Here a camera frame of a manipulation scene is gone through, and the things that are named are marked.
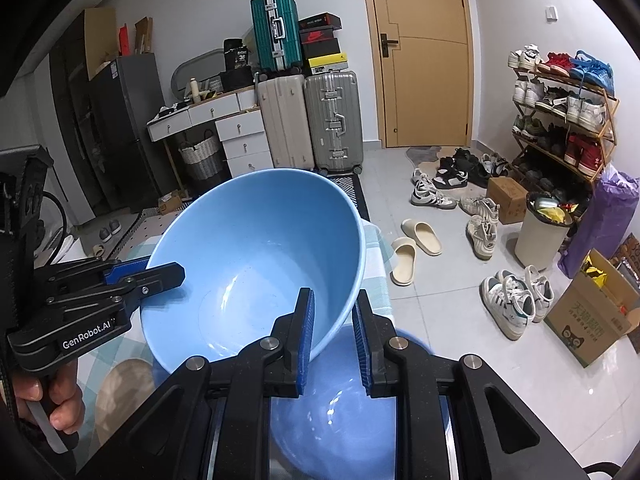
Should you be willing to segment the left hand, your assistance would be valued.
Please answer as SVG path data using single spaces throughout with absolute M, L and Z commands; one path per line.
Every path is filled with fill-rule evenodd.
M 55 405 L 49 415 L 50 424 L 58 431 L 74 434 L 82 425 L 86 410 L 82 391 L 77 383 L 77 371 L 77 360 L 66 363 L 58 369 L 47 389 L 42 388 L 37 377 L 13 373 L 12 384 L 18 416 L 34 424 L 36 421 L 26 402 L 39 402 L 45 396 Z

